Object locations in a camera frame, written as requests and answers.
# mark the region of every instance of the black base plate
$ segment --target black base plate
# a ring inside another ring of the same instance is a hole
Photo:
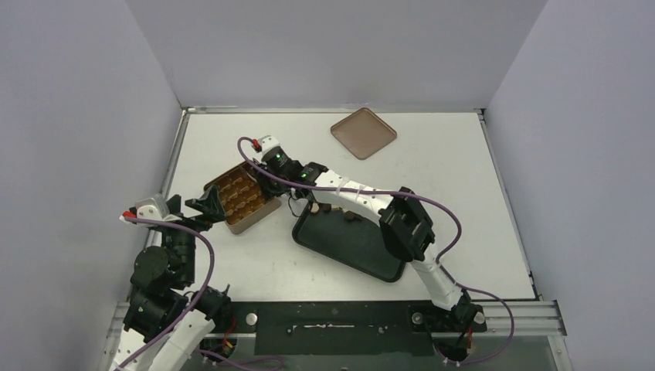
[[[447,315],[430,301],[233,302],[232,307],[234,332],[256,332],[257,355],[432,356],[426,326],[414,325],[412,314],[425,312],[431,332],[444,331],[439,319]],[[249,313],[257,314],[255,325],[246,324]],[[486,325],[473,327],[485,330]]]

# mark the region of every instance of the cable clip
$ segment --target cable clip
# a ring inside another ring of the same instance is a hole
[[[339,183],[339,186],[337,187],[337,197],[339,197],[339,193],[341,193],[341,188],[346,185],[346,183],[350,182],[350,178],[347,176],[344,176],[341,178],[341,183]]]
[[[446,258],[446,256],[440,257],[439,260],[437,260],[436,257],[434,258],[434,261],[436,263],[437,268],[441,269],[441,266],[443,266],[443,259],[444,258]]]
[[[355,193],[355,202],[357,202],[357,199],[359,198],[359,193],[366,188],[366,185],[360,184],[359,188],[357,189],[357,193]]]
[[[112,366],[112,369],[117,369],[118,371],[127,371],[126,368],[120,367],[120,362],[117,362],[116,359],[112,360],[111,363],[116,365],[116,366]]]

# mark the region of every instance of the gray wall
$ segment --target gray wall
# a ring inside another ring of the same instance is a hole
[[[486,107],[546,0],[127,0],[183,106]]]
[[[0,3],[0,369],[97,367],[179,115],[123,0]]]
[[[655,2],[550,0],[487,111],[576,370],[653,369]]]

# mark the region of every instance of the purple cable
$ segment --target purple cable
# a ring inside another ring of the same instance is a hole
[[[278,357],[278,356],[267,356],[267,357],[261,357],[261,358],[249,359],[249,360],[247,360],[247,361],[243,361],[243,362],[234,362],[234,361],[232,361],[231,359],[229,359],[229,358],[227,358],[227,357],[221,356],[221,355],[218,354],[218,353],[210,352],[209,350],[202,350],[202,349],[199,349],[199,350],[196,350],[196,352],[197,352],[197,353],[200,353],[200,354],[203,354],[203,355],[205,355],[205,356],[212,356],[212,357],[216,357],[216,358],[222,360],[223,363],[217,363],[217,364],[216,364],[217,366],[221,366],[221,367],[230,367],[230,366],[233,366],[233,367],[236,367],[237,369],[243,369],[243,370],[245,370],[245,371],[277,371],[278,369],[282,369],[282,368],[284,367],[284,360],[283,360],[283,358],[282,358],[282,357]],[[246,367],[246,366],[245,366],[245,365],[250,364],[250,363],[255,363],[255,362],[266,362],[266,361],[277,361],[277,362],[279,362],[280,364],[277,365],[277,366],[275,366],[275,367],[273,367],[272,369],[253,369],[253,368],[250,368],[250,367]]]
[[[241,154],[241,157],[243,157],[243,160],[246,161],[248,163],[248,165],[252,166],[255,170],[257,170],[258,172],[264,174],[268,178],[270,178],[270,179],[272,179],[272,180],[274,180],[274,181],[276,181],[278,183],[282,183],[282,184],[284,184],[286,186],[294,187],[294,188],[297,188],[297,189],[309,189],[310,191],[325,191],[325,192],[334,192],[334,191],[337,190],[336,187],[316,187],[316,186],[313,186],[313,185],[305,185],[305,184],[300,184],[300,183],[296,183],[296,182],[290,182],[290,181],[288,181],[286,179],[280,178],[279,176],[275,176],[274,174],[271,174],[270,172],[267,172],[266,170],[264,170],[264,169],[260,168],[259,166],[257,166],[257,164],[255,164],[255,162],[253,160],[251,160],[250,158],[248,158],[248,156],[246,156],[246,153],[243,152],[243,149],[241,148],[241,143],[244,142],[244,141],[248,141],[248,142],[250,142],[250,144],[252,144],[253,139],[248,138],[248,137],[241,137],[236,142],[236,147],[239,150],[239,153]],[[436,255],[435,262],[437,262],[437,263],[439,263],[439,260],[441,259],[441,257],[445,253],[450,251],[450,249],[452,249],[455,246],[455,244],[457,243],[457,241],[459,241],[460,238],[462,237],[462,223],[460,223],[460,220],[457,218],[455,213],[453,213],[452,211],[450,211],[450,209],[448,209],[444,205],[438,203],[437,201],[428,199],[428,198],[423,197],[423,196],[416,195],[414,193],[400,192],[400,191],[366,191],[366,190],[359,190],[359,189],[354,189],[354,188],[341,188],[341,192],[359,193],[361,195],[390,195],[390,196],[397,196],[397,197],[409,197],[410,199],[418,199],[419,201],[422,201],[424,203],[428,203],[430,205],[436,206],[439,209],[441,209],[443,212],[448,214],[448,216],[450,216],[450,218],[453,220],[453,222],[455,222],[455,225],[457,226],[457,234],[455,235],[455,238],[453,238],[453,241],[451,241],[440,253],[438,253]],[[495,294],[491,294],[488,291],[478,290],[476,288],[469,288],[468,286],[465,286],[463,284],[460,284],[460,283],[456,282],[455,279],[453,278],[453,276],[446,270],[446,268],[443,265],[441,265],[441,270],[457,287],[462,288],[462,289],[467,290],[467,291],[477,292],[478,294],[486,295],[486,296],[488,296],[490,298],[493,298],[496,301],[499,301],[507,309],[507,313],[510,316],[510,323],[511,323],[510,335],[507,337],[507,341],[503,344],[502,347],[500,347],[496,352],[493,352],[488,356],[482,357],[480,359],[473,359],[473,360],[470,360],[470,361],[460,362],[460,365],[461,366],[473,365],[475,363],[487,361],[487,360],[492,359],[495,356],[501,354],[509,346],[511,340],[514,337],[514,327],[515,327],[515,325],[514,325],[514,315],[513,315],[512,311],[511,311],[509,305],[507,305],[505,300],[499,298]]]
[[[191,300],[191,303],[187,305],[187,307],[180,313],[180,315],[173,321],[171,322],[170,325],[168,325],[167,328],[164,328],[159,335],[155,336],[151,341],[147,342],[145,345],[140,347],[136,352],[133,352],[129,357],[127,357],[114,371],[119,371],[119,369],[123,369],[125,366],[127,366],[130,362],[135,360],[141,353],[145,352],[146,349],[150,348],[153,344],[161,340],[161,338],[164,337],[164,335],[168,334],[173,328],[175,328],[175,325],[177,325],[183,318],[184,316],[189,313],[195,305],[198,303],[200,300],[200,297],[202,296],[202,293],[205,292],[205,289],[209,285],[209,279],[212,278],[212,272],[214,271],[214,248],[212,247],[212,244],[205,238],[205,236],[201,235],[200,233],[192,230],[191,228],[187,228],[186,226],[180,226],[179,224],[175,223],[169,223],[169,222],[161,222],[159,220],[149,220],[149,219],[141,219],[141,218],[130,218],[129,216],[124,216],[125,221],[128,221],[130,223],[138,223],[138,224],[151,224],[153,226],[165,226],[167,228],[173,228],[175,230],[181,230],[186,233],[190,233],[195,237],[198,237],[205,245],[207,245],[207,250],[209,250],[209,271],[207,272],[207,278],[205,278],[205,281],[202,282],[202,286],[200,286],[200,289],[196,293],[196,296]]]

